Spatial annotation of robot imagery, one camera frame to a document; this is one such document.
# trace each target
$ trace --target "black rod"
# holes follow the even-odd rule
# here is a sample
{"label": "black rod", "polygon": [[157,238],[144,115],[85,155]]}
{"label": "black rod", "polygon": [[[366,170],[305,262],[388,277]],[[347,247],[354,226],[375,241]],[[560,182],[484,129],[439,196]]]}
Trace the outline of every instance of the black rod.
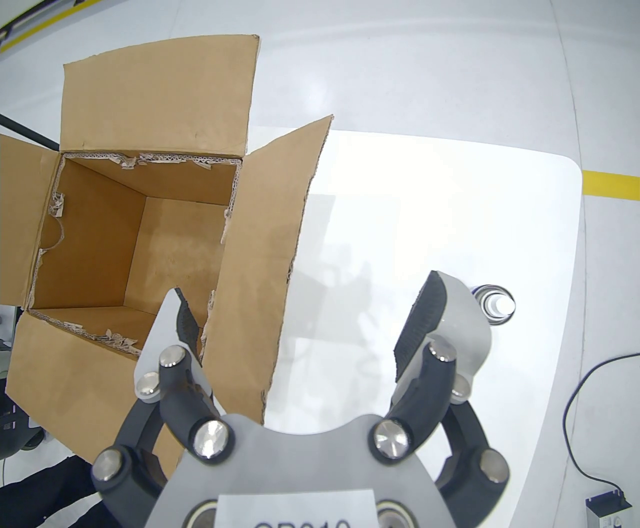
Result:
{"label": "black rod", "polygon": [[13,119],[9,119],[7,116],[0,114],[0,126],[8,128],[9,130],[20,134],[28,140],[35,141],[41,144],[43,147],[50,148],[51,150],[60,150],[60,145],[55,141],[46,138],[45,136],[38,134],[36,131],[28,129],[24,125],[17,123]]}

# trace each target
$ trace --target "white table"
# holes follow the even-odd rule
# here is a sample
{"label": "white table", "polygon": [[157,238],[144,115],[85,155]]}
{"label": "white table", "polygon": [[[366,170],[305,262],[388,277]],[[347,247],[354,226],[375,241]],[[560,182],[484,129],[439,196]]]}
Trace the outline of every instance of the white table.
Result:
{"label": "white table", "polygon": [[[250,151],[287,132],[250,128]],[[432,269],[499,284],[516,314],[493,327],[471,397],[509,486],[483,526],[507,528],[556,371],[578,232],[582,175],[571,160],[465,141],[331,131],[311,185],[266,426],[333,429],[384,415],[393,347]],[[436,478],[439,429],[419,450]]]}

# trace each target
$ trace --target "black pants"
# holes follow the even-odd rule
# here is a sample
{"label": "black pants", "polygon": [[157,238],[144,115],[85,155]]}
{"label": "black pants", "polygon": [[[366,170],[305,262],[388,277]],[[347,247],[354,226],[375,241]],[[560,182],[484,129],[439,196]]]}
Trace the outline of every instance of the black pants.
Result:
{"label": "black pants", "polygon": [[[93,495],[91,465],[79,456],[0,488],[0,527],[36,528],[47,517],[75,501]],[[72,528],[120,528],[100,501]]]}

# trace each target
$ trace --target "corrugated cardboard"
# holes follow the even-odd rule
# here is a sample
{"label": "corrugated cardboard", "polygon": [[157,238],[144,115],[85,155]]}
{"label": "corrugated cardboard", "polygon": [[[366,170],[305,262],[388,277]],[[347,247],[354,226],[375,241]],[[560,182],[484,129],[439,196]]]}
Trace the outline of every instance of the corrugated cardboard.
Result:
{"label": "corrugated cardboard", "polygon": [[25,304],[60,155],[0,136],[0,304]]}
{"label": "corrugated cardboard", "polygon": [[263,418],[302,214],[331,120],[244,159],[203,361],[230,412]]}
{"label": "corrugated cardboard", "polygon": [[60,150],[245,155],[258,44],[176,38],[65,65]]}
{"label": "corrugated cardboard", "polygon": [[[134,354],[176,286],[206,326],[216,397],[262,420],[331,118],[242,160],[257,47],[254,36],[198,37],[68,65],[68,152],[1,140],[0,298],[27,308],[7,391],[87,460],[131,408]],[[168,474],[180,452],[163,432],[156,453]]]}

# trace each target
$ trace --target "yellow line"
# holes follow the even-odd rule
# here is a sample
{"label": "yellow line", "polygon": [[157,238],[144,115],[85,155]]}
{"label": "yellow line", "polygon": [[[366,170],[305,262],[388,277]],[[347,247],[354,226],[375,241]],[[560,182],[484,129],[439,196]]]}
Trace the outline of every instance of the yellow line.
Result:
{"label": "yellow line", "polygon": [[640,200],[640,178],[625,174],[582,171],[582,194]]}
{"label": "yellow line", "polygon": [[4,44],[2,48],[0,48],[0,53],[7,51],[9,48],[15,46],[16,44],[19,44],[26,38],[29,38],[30,36],[35,35],[38,31],[41,31],[42,29],[48,28],[49,26],[55,24],[56,22],[66,19],[69,15],[73,15],[78,11],[82,11],[83,9],[89,6],[97,4],[99,1],[100,0],[84,0],[84,2],[82,2],[81,4],[78,4],[77,6],[73,6],[68,10],[63,11],[62,13],[55,15],[54,17],[51,17],[49,20],[45,20],[41,24],[38,24],[34,28],[31,28],[29,31],[25,31],[20,36],[17,36],[9,40],[9,42]]}

